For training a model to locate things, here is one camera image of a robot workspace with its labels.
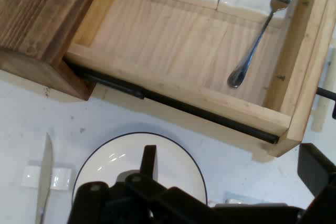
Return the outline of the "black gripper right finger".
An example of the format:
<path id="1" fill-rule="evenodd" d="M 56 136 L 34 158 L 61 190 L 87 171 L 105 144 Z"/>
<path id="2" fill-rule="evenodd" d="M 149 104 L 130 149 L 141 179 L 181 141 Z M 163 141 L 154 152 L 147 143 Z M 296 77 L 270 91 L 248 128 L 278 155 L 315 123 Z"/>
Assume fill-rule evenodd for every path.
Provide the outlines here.
<path id="1" fill-rule="evenodd" d="M 298 222 L 335 223 L 335 165 L 313 144 L 301 144 L 298 175 L 314 196 Z"/>

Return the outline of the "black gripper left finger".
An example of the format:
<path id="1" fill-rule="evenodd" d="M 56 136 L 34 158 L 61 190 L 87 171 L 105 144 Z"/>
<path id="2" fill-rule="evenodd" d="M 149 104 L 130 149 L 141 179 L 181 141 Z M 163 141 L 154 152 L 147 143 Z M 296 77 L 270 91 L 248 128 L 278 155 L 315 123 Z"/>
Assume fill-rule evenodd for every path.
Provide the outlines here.
<path id="1" fill-rule="evenodd" d="M 140 170 L 109 187 L 104 182 L 77 190 L 68 223 L 204 223 L 210 207 L 177 187 L 153 179 L 156 146 L 144 148 Z"/>

